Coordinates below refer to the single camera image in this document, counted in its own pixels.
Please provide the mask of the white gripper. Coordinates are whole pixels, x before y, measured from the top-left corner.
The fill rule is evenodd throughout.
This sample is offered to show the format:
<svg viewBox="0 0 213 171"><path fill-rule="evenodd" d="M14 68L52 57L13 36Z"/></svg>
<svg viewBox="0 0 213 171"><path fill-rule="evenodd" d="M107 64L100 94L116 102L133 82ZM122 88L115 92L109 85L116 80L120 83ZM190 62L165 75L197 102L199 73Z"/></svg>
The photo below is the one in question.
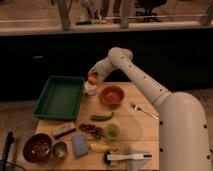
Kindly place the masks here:
<svg viewBox="0 0 213 171"><path fill-rule="evenodd" d="M93 73L97 74L97 83L103 82L107 76L109 76L116 67L111 63L108 57L98 61L88 72L88 75Z"/></svg>

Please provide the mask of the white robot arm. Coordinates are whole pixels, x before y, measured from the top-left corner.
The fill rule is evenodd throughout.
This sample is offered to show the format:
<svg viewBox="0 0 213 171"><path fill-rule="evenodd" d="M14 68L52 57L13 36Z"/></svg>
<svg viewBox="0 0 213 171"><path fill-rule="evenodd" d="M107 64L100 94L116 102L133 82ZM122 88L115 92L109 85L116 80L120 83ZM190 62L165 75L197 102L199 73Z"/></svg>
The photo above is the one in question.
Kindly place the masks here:
<svg viewBox="0 0 213 171"><path fill-rule="evenodd" d="M185 92L171 92L135 64L129 49L114 47L88 72L101 84L120 69L159 113L159 170L212 171L206 113L201 102Z"/></svg>

